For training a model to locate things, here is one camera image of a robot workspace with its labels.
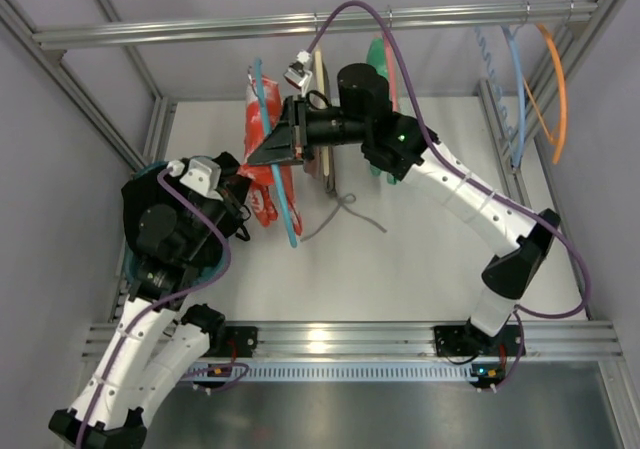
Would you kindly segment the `red white patterned trousers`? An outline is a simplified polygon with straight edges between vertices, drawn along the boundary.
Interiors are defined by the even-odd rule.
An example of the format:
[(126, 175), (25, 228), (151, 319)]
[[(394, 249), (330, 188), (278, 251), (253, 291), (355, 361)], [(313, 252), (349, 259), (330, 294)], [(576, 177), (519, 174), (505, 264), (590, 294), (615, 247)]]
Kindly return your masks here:
[[(257, 84), (258, 80), (253, 77), (246, 89), (244, 158), (239, 174), (251, 180), (248, 192), (250, 208), (258, 222), (263, 227), (268, 227), (279, 216), (270, 193), (271, 190), (277, 191), (273, 172), (269, 166), (252, 167), (247, 163), (248, 156), (265, 138), (261, 104), (257, 95)], [(276, 81), (263, 76), (262, 87), (270, 127), (273, 127), (278, 122), (282, 110), (279, 86)], [(293, 231), (296, 236), (301, 236), (303, 225), (296, 207), (292, 169), (289, 166), (281, 166), (280, 175), (286, 196), (287, 213), (291, 220)]]

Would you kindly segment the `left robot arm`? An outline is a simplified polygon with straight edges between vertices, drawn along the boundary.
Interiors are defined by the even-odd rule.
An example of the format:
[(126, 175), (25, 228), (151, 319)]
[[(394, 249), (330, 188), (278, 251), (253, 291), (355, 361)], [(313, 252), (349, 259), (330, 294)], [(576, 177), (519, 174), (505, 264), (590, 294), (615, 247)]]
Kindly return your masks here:
[(250, 180), (223, 171), (207, 198), (179, 172), (143, 171), (121, 189), (130, 291), (95, 372), (49, 428), (74, 448), (140, 448), (161, 404), (189, 367), (223, 341), (225, 317), (187, 295), (230, 265), (228, 240), (246, 238)]

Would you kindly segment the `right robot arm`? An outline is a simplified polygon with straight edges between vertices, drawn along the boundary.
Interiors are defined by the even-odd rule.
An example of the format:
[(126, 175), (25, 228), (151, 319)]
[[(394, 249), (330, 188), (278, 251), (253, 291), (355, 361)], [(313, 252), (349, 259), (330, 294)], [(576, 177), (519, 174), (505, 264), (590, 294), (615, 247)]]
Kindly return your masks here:
[(360, 144), (364, 158), (419, 188), (467, 224), (492, 249), (484, 289), (469, 319), (438, 343), (441, 357), (480, 356), (500, 342), (504, 326), (542, 262), (560, 223), (552, 209), (532, 213), (477, 181), (416, 118), (392, 108), (389, 83), (365, 63), (337, 75), (339, 103), (320, 109), (289, 96), (275, 127), (249, 153), (251, 166), (300, 165), (321, 146)]

